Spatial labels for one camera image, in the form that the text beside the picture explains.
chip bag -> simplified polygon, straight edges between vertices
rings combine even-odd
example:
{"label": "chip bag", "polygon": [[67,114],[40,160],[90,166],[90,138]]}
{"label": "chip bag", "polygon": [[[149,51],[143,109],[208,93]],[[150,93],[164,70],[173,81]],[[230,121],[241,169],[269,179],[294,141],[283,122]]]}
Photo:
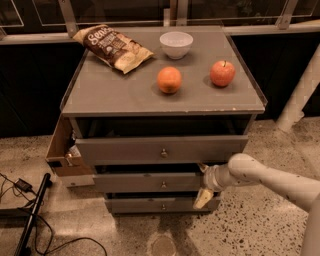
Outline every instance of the chip bag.
{"label": "chip bag", "polygon": [[107,25],[81,29],[73,39],[124,74],[153,56],[153,52]]}

cord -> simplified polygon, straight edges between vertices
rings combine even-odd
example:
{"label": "cord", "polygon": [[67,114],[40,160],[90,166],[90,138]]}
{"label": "cord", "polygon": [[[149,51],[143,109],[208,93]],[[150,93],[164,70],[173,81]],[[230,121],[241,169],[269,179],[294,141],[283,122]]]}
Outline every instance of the cord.
{"label": "cord", "polygon": [[79,237],[79,238],[70,240],[70,241],[68,241],[68,242],[66,242],[66,243],[63,243],[63,244],[61,244],[61,245],[59,245],[59,246],[57,246],[57,247],[55,247],[55,248],[53,248],[52,250],[49,251],[49,248],[50,248],[50,246],[51,246],[51,243],[52,243],[53,237],[54,237],[54,235],[53,235],[53,233],[54,233],[54,232],[53,232],[53,229],[52,229],[52,227],[49,225],[49,223],[48,223],[44,218],[42,218],[40,215],[38,215],[38,216],[36,216],[36,217],[37,217],[37,219],[39,218],[39,219],[49,228],[49,230],[50,230],[50,240],[49,240],[49,242],[48,242],[47,248],[46,248],[46,250],[45,250],[43,253],[41,253],[41,252],[37,249],[37,244],[36,244],[36,242],[37,242],[37,236],[38,236],[38,231],[37,231],[38,227],[37,227],[37,223],[36,223],[36,237],[35,237],[35,240],[34,240],[34,241],[35,241],[35,250],[37,251],[38,254],[45,256],[45,255],[48,255],[48,254],[53,253],[53,252],[55,252],[55,251],[58,251],[58,250],[66,247],[66,246],[68,246],[68,245],[70,245],[70,244],[72,244],[72,243],[75,243],[75,242],[77,242],[77,241],[80,241],[80,240],[90,240],[90,241],[96,243],[97,245],[99,245],[99,246],[102,248],[102,250],[103,250],[103,252],[104,252],[104,255],[105,255],[105,256],[108,256],[107,251],[106,251],[106,249],[103,247],[103,245],[100,244],[98,241],[90,238],[90,237]]}
{"label": "cord", "polygon": [[[80,241],[80,240],[90,240],[90,241],[96,243],[97,245],[99,245],[99,246],[102,248],[102,250],[103,250],[103,252],[104,252],[104,255],[105,255],[105,256],[108,256],[107,251],[106,251],[106,249],[103,247],[103,245],[100,244],[98,241],[90,238],[90,237],[80,237],[80,238],[73,239],[73,240],[71,240],[71,241],[69,241],[69,242],[66,242],[66,243],[63,243],[63,244],[61,244],[61,245],[59,245],[59,246],[57,246],[57,247],[55,247],[55,248],[53,248],[52,250],[49,251],[49,248],[50,248],[50,246],[51,246],[51,244],[52,244],[52,241],[53,241],[53,238],[54,238],[54,232],[53,232],[52,227],[51,227],[51,226],[49,225],[49,223],[48,223],[44,218],[42,218],[40,215],[35,215],[35,214],[33,214],[33,213],[31,213],[31,212],[28,211],[28,209],[30,209],[30,208],[34,205],[34,203],[35,203],[35,198],[32,199],[32,200],[29,200],[29,199],[23,194],[23,192],[22,192],[21,190],[19,190],[17,187],[14,186],[14,185],[15,185],[15,182],[13,182],[13,181],[10,180],[9,178],[7,178],[7,176],[6,176],[6,175],[3,175],[2,173],[0,173],[0,176],[2,176],[2,177],[5,179],[5,180],[2,182],[1,189],[0,189],[0,203],[1,203],[1,198],[3,197],[3,195],[4,195],[5,193],[7,193],[10,189],[12,189],[13,194],[14,194],[15,196],[17,196],[17,197],[18,197],[18,196],[23,196],[23,197],[28,201],[25,206],[23,206],[23,207],[18,207],[18,209],[36,217],[36,222],[35,222],[36,234],[35,234],[34,246],[35,246],[35,250],[36,250],[36,252],[37,252],[38,254],[40,254],[40,255],[42,255],[42,256],[46,256],[46,255],[48,255],[48,254],[50,254],[50,253],[53,253],[53,252],[55,252],[55,251],[58,251],[58,250],[66,247],[66,246],[68,246],[68,245],[70,245],[70,244],[72,244],[72,243],[75,243],[75,242],[77,242],[77,241]],[[7,188],[7,189],[3,192],[4,183],[5,183],[6,181],[11,182],[11,183],[13,184],[13,186]],[[32,192],[34,195],[37,195],[32,189],[30,189],[28,192]],[[38,250],[38,248],[37,248],[37,238],[38,238],[38,225],[37,225],[37,223],[38,223],[38,219],[40,219],[40,220],[49,228],[49,230],[50,230],[50,239],[49,239],[47,248],[45,249],[44,252],[40,252],[40,251]]]}

terrazzo floor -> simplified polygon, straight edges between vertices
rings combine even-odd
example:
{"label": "terrazzo floor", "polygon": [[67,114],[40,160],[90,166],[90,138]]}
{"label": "terrazzo floor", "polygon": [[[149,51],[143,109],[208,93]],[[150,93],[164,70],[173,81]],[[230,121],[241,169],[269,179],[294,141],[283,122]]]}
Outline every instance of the terrazzo floor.
{"label": "terrazzo floor", "polygon": [[[274,121],[255,121],[245,153],[273,168],[320,179],[320,118],[304,118],[289,133]],[[0,139],[0,172],[11,180],[22,178],[38,189],[45,173],[53,186],[47,191],[40,215],[51,225],[50,250],[75,238],[101,243],[111,256],[295,256],[299,255],[307,213],[262,185],[228,188],[209,215],[148,215],[113,217],[102,194],[93,186],[66,188],[45,161],[51,136]],[[0,207],[26,203],[9,190]],[[0,221],[0,255],[14,255],[21,223]],[[44,252],[48,228],[38,224],[29,239]],[[79,240],[50,255],[104,255],[92,240]]]}

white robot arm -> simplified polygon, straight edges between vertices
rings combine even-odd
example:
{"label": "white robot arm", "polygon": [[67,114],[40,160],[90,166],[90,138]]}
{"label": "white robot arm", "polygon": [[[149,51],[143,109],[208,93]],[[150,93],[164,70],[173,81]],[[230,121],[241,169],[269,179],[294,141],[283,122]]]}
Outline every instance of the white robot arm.
{"label": "white robot arm", "polygon": [[261,184],[309,213],[301,255],[320,255],[320,181],[267,167],[246,154],[235,154],[225,165],[199,164],[205,188],[194,208],[202,208],[229,186]]}

white pole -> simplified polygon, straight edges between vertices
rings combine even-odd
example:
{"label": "white pole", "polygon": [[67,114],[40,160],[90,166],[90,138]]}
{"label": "white pole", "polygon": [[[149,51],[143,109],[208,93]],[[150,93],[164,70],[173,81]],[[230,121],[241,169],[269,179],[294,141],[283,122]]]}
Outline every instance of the white pole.
{"label": "white pole", "polygon": [[276,125],[287,132],[304,116],[302,109],[320,83],[320,46],[318,45],[300,81],[284,107]]}

